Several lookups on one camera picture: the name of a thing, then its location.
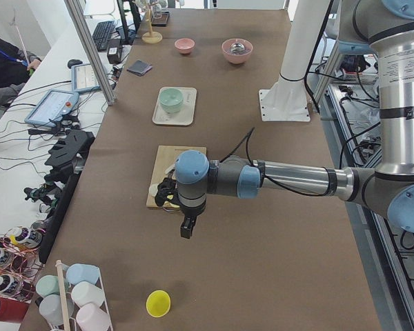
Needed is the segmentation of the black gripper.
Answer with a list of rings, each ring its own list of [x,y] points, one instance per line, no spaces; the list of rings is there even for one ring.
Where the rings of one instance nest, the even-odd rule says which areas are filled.
[[[158,207],[163,207],[166,202],[166,197],[169,194],[175,193],[177,181],[172,178],[164,178],[158,186],[158,193],[155,196],[155,204]]]

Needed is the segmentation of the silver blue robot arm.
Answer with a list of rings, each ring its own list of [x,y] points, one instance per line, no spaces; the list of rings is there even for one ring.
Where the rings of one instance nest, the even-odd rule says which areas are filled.
[[[178,205],[190,238],[208,194],[256,197],[281,188],[310,197],[352,201],[414,233],[414,1],[342,1],[339,42],[378,57],[382,159],[375,168],[331,169],[229,155],[208,160],[188,150],[157,188],[155,202]]]

